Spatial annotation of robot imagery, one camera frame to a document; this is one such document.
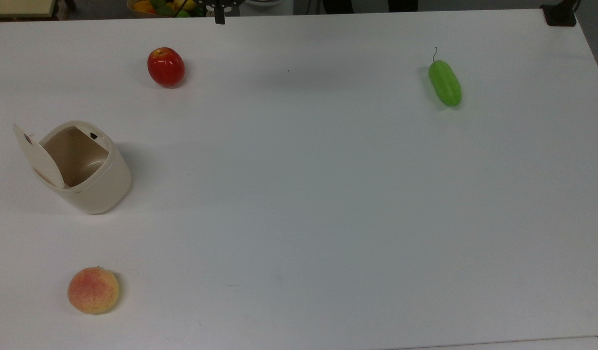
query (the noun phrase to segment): white table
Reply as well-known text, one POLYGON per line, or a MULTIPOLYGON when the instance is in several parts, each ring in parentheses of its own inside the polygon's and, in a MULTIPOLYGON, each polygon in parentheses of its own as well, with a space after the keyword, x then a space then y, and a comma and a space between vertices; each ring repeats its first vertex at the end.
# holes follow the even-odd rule
POLYGON ((598 337, 442 346, 425 350, 598 350, 598 337))
POLYGON ((598 335, 598 69, 540 10, 0 24, 0 350, 342 350, 598 335), (147 55, 188 65, 157 86, 147 55), (446 108, 434 47, 463 86, 446 108), (85 215, 12 133, 88 121, 85 215), (118 273, 115 310, 66 288, 118 273))

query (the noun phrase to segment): red apple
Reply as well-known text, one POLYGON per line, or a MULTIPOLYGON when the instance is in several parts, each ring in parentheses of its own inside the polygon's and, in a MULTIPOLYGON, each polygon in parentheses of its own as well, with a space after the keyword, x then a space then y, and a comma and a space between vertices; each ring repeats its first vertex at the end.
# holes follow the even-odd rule
POLYGON ((184 61, 176 51, 159 47, 148 56, 148 72, 155 82, 171 87, 184 78, 184 61))

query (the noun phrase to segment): peach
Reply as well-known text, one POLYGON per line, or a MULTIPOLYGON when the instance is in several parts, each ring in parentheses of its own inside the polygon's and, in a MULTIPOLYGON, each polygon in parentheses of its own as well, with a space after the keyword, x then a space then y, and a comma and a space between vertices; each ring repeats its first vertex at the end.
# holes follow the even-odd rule
POLYGON ((113 272, 88 267, 72 277, 68 286, 70 304, 82 313, 103 313, 117 301, 120 288, 113 272))

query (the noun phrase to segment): plastic vegetable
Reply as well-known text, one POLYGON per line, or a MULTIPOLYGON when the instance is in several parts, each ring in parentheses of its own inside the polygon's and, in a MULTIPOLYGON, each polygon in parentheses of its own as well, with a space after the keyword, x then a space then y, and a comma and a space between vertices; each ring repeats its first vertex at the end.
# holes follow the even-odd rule
POLYGON ((432 56, 432 64, 428 69, 428 77, 439 99, 448 106, 457 106, 461 103, 461 85, 454 75, 452 68, 445 61, 435 60, 432 56))

